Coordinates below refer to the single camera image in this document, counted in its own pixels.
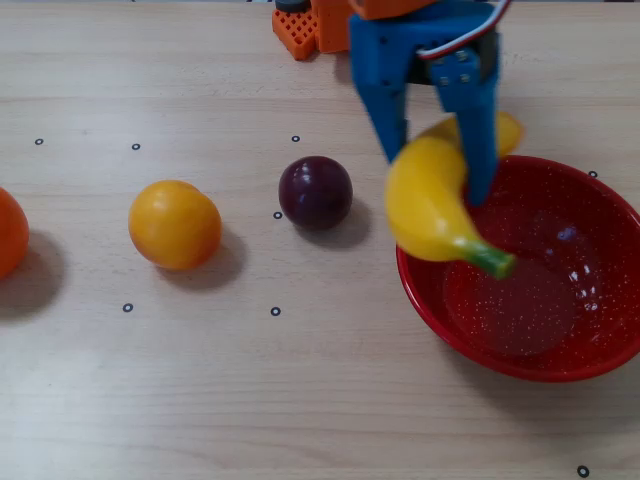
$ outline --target red and white wire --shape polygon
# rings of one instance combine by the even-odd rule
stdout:
[[[489,15],[489,18],[487,18],[486,22],[484,22],[482,25],[474,28],[464,35],[459,36],[455,40],[445,43],[444,45],[440,45],[439,47],[432,49],[421,48],[416,52],[418,57],[420,57],[422,60],[433,60],[435,58],[448,55],[455,50],[459,50],[469,42],[472,42],[476,38],[484,35],[489,30],[494,28],[503,17],[503,15],[507,12],[507,9],[509,8],[511,2],[512,0],[500,0],[500,3],[495,6],[493,12],[491,12],[491,15]]]

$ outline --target green banana tip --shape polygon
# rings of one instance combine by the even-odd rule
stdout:
[[[498,280],[507,278],[516,266],[516,257],[490,245],[470,245],[465,260]]]

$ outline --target orange robot part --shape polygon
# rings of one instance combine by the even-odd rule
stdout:
[[[400,17],[420,10],[437,0],[349,0],[353,10],[365,20]]]
[[[306,60],[316,50],[318,19],[311,10],[285,13],[274,10],[273,31],[296,60]]]
[[[311,0],[311,4],[318,18],[318,50],[322,53],[349,50],[349,17],[353,15],[349,0]]]

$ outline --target orange fruit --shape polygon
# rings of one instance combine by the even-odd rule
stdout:
[[[27,217],[16,199],[0,188],[0,278],[20,264],[28,246]]]
[[[218,249],[222,221],[215,204],[193,185],[164,180],[134,200],[129,235],[138,251],[159,267],[187,270]]]

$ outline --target dark purple plum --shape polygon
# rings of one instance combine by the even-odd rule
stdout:
[[[280,177],[280,206],[295,225],[310,230],[335,227],[349,213],[353,187],[349,174],[335,160],[305,157]]]

